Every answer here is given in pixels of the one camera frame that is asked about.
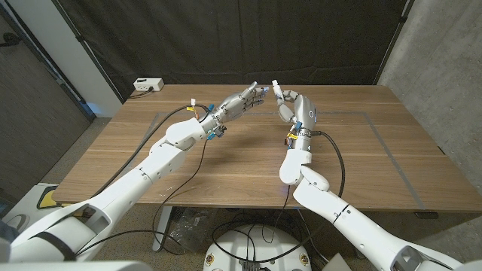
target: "yellow object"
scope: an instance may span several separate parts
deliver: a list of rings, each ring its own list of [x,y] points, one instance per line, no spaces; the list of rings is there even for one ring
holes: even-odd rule
[[[187,109],[188,111],[194,112],[194,113],[196,114],[196,119],[199,120],[199,114],[197,113],[197,111],[196,111],[196,109],[194,108],[194,106],[193,106],[193,107],[188,106],[186,109]]]
[[[41,199],[40,204],[38,204],[38,207],[47,208],[47,207],[57,206],[57,202],[52,199],[53,192],[54,190],[48,191]]]

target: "white round base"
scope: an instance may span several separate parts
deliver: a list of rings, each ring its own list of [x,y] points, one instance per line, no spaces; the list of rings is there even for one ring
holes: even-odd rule
[[[249,234],[252,241],[248,239],[245,234],[239,233],[235,230],[230,230],[216,242],[229,253],[241,257],[242,259],[248,258],[253,260],[267,260],[272,257],[276,257],[299,244],[294,237],[290,236],[286,232],[262,225],[245,225],[237,227],[236,230]],[[247,263],[244,263],[245,270],[259,270],[258,267],[267,267],[268,270],[290,270],[290,271],[311,271],[310,261],[308,260],[307,250],[303,246],[297,248],[292,253],[287,254],[280,259],[274,260],[270,263],[260,263],[259,266],[247,267]],[[228,271],[228,270],[243,270],[243,261],[235,259],[230,255],[224,253],[216,244],[212,244],[206,252],[203,264],[204,271]]]

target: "white power strip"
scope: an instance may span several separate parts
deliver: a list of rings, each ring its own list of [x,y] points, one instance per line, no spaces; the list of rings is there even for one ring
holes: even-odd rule
[[[164,87],[162,78],[137,78],[134,82],[134,87],[137,91],[148,91],[153,87],[153,91],[160,91]]]

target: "electrical outlet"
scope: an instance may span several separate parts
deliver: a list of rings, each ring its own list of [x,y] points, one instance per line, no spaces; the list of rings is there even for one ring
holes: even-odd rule
[[[153,91],[160,91],[164,87],[162,78],[137,78],[134,82],[134,87],[137,91],[148,91],[153,87]]]

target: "wooden table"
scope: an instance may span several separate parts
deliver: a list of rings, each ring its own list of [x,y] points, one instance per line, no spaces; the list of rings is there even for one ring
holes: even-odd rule
[[[161,92],[127,101],[56,189],[58,202],[79,202],[95,193],[136,149],[146,132],[167,112],[189,104],[218,105],[247,86],[166,85]],[[316,129],[336,141],[346,165],[343,198],[361,210],[479,212],[482,197],[392,91],[383,86],[282,86],[308,96],[318,110]],[[180,112],[167,121],[131,165],[175,122],[193,117]],[[169,206],[281,208],[287,187],[279,180],[286,154],[283,141],[291,127],[278,114],[273,92],[265,103],[226,123],[221,139],[208,142],[196,177]],[[203,143],[185,164],[159,180],[139,203],[161,203],[196,170]],[[337,193],[340,165],[330,143],[312,139],[314,170]],[[299,206],[290,197],[288,207]]]

